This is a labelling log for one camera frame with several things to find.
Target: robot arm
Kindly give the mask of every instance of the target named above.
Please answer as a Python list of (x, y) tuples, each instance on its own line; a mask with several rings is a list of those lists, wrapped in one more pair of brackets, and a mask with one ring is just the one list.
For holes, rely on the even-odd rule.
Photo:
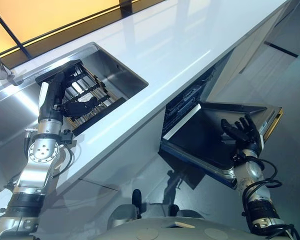
[(61, 72), (55, 75), (50, 84), (42, 84), (37, 135), (28, 148), (28, 162), (14, 187), (5, 214), (0, 219), (0, 238), (11, 235), (22, 236), (24, 239), (29, 233), (37, 231), (51, 173), (59, 159), (58, 141), (63, 115), (54, 110), (54, 106), (62, 103), (64, 80), (65, 75)]
[[(267, 160), (259, 159), (264, 145), (263, 137), (249, 115), (241, 117), (240, 122), (235, 122), (236, 127), (233, 127), (227, 120), (222, 119), (221, 127), (236, 140), (237, 152), (233, 157), (236, 189), (242, 196), (242, 215), (246, 217), (250, 232), (271, 239), (275, 236), (289, 237), (290, 230), (300, 239), (294, 225), (285, 224), (280, 219), (271, 199), (269, 188), (280, 187), (282, 183), (274, 179), (278, 172), (276, 166)], [(269, 178), (263, 176), (264, 163), (274, 168), (274, 174)]]

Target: white countertop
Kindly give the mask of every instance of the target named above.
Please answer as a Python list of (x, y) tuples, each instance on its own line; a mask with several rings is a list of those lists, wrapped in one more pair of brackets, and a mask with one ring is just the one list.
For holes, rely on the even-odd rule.
[(75, 138), (77, 145), (72, 149), (75, 162), (60, 176), (58, 193), (243, 41), (285, 2), (166, 0), (16, 67), (18, 75), (95, 42), (149, 83)]

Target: sink basin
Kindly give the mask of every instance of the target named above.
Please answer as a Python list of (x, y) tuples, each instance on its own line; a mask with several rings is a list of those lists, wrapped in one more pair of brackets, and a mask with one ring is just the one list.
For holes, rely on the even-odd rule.
[[(35, 79), (72, 60), (81, 60), (118, 99), (128, 101), (148, 85), (98, 45), (89, 43), (17, 77), (15, 81), (22, 82), (19, 86), (0, 88), (0, 191), (27, 163), (23, 154), (24, 129), (35, 127), (39, 115), (40, 86)], [(64, 128), (73, 130), (66, 119)]]

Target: dishwasher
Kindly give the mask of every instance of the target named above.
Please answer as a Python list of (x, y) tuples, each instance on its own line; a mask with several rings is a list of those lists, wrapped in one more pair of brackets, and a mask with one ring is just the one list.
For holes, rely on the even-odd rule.
[(234, 123), (249, 114), (266, 142), (283, 109), (271, 105), (205, 101), (230, 55), (231, 52), (166, 105), (160, 148), (235, 189), (237, 180), (232, 158), (235, 141), (222, 130), (221, 119)]

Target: white cabinet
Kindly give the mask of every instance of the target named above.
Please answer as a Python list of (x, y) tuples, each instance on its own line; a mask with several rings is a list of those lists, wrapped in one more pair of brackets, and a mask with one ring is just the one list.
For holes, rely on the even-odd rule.
[(282, 7), (274, 13), (268, 20), (259, 26), (254, 32), (247, 36), (238, 46), (236, 46), (225, 65), (220, 77), (215, 83), (207, 100), (211, 101), (237, 74), (239, 74), (253, 58), (260, 45), (266, 39), (268, 33), (273, 29), (277, 19), (281, 16)]
[(52, 192), (44, 201), (35, 236), (46, 240), (85, 240), (99, 234), (100, 228), (91, 227), (88, 222), (100, 214), (116, 193), (116, 190), (83, 180), (78, 180), (62, 194)]
[(82, 179), (119, 190), (159, 151), (165, 108), (132, 133)]

